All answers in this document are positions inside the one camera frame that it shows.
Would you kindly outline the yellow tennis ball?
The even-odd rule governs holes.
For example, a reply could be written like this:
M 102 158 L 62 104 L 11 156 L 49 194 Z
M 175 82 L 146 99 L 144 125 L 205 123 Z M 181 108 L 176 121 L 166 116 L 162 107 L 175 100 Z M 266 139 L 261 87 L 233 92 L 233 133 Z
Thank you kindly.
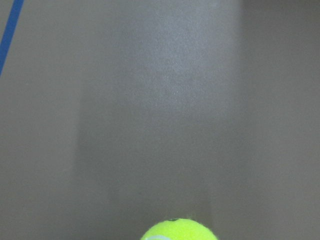
M 141 240 L 217 240 L 215 234 L 203 224 L 186 218 L 159 222 L 148 229 Z

